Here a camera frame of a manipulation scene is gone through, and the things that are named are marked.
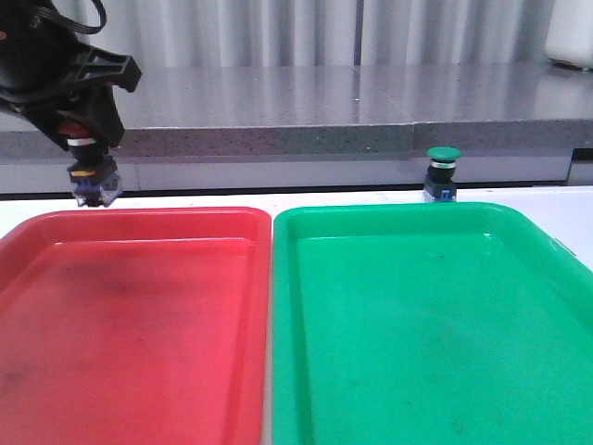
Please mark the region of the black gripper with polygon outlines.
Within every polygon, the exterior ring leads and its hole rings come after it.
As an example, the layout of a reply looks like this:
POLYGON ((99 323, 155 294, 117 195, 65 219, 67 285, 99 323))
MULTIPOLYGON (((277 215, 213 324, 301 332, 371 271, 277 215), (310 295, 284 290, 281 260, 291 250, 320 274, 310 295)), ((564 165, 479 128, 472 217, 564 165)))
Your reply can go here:
POLYGON ((92 5, 96 25, 63 15, 51 1, 1 3, 1 110, 27 114, 64 151, 69 127, 61 114, 67 113, 78 114, 79 123, 108 146, 118 146, 125 130, 112 88, 132 93, 142 76, 133 57, 79 38, 107 25, 103 3, 92 5))

